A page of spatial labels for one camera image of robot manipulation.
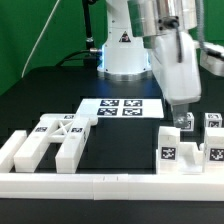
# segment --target small white cube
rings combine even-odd
[[[180,130],[184,132],[194,131],[194,115],[191,112],[187,113],[187,122],[188,126]]]
[[[205,113],[205,127],[221,128],[222,116],[220,113]]]

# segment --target white plastic block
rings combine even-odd
[[[214,175],[132,175],[130,200],[222,201],[224,180]]]
[[[58,122],[42,120],[14,156],[16,172],[34,172],[49,147],[48,135],[55,131]]]
[[[79,115],[79,114],[44,114],[41,116],[40,120],[60,120],[71,122],[76,118],[89,118],[91,126],[97,125],[98,117],[97,115]]]
[[[205,127],[210,128],[221,128],[222,127],[222,116],[220,113],[205,113]]]
[[[57,173],[75,173],[90,132],[89,118],[76,118],[55,160]]]
[[[224,128],[205,128],[204,139],[204,172],[224,174]]]
[[[158,136],[157,173],[178,172],[180,129],[160,127]]]
[[[26,131],[15,131],[0,150],[0,173],[8,173],[14,166],[14,155],[27,139]]]
[[[1,174],[0,197],[93,200],[93,177],[71,174]]]
[[[180,129],[174,127],[159,128],[159,145],[173,146],[180,143]]]
[[[128,200],[128,174],[105,175],[93,181],[95,200]]]
[[[182,132],[194,131],[194,115],[193,115],[193,113],[191,113],[191,112],[187,113],[187,122],[188,122],[188,126],[185,128],[181,128],[180,130]]]

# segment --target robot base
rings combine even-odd
[[[145,72],[142,73],[137,73],[137,74],[112,74],[109,72],[104,72],[98,69],[98,76],[100,78],[104,79],[110,79],[113,81],[137,81],[145,78],[150,78],[152,76],[152,71],[151,70],[146,70]]]

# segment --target white cube with marker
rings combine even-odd
[[[187,113],[187,124],[188,124],[187,127],[181,128],[180,130],[182,132],[194,131],[194,115],[191,112]]]
[[[177,173],[180,129],[160,127],[158,136],[157,173]]]
[[[221,128],[222,115],[220,113],[205,113],[205,127]]]

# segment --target black cable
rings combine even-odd
[[[69,54],[68,56],[66,56],[64,59],[62,59],[61,61],[59,61],[55,66],[59,67],[62,64],[64,64],[65,61],[67,61],[68,59],[71,59],[72,57],[79,55],[79,54],[86,54],[86,53],[90,53],[89,50],[82,50],[82,51],[76,51],[72,54]]]
[[[177,40],[177,62],[183,62],[183,50],[181,45],[181,37],[180,37],[180,30],[179,30],[179,22],[176,18],[167,18],[163,22],[164,26],[167,29],[175,29],[176,30],[176,40]]]
[[[90,13],[89,13],[89,4],[94,4],[95,1],[89,0],[82,0],[82,6],[84,11],[84,20],[85,20],[85,27],[86,27],[86,48],[94,48],[94,40],[92,36],[92,28],[91,28],[91,21],[90,21]]]
[[[180,31],[179,31],[179,24],[178,22],[173,22],[173,26],[176,29],[176,39],[177,39],[177,61],[178,63],[183,62],[183,51],[182,51],[182,45],[181,45],[181,38],[180,38]]]

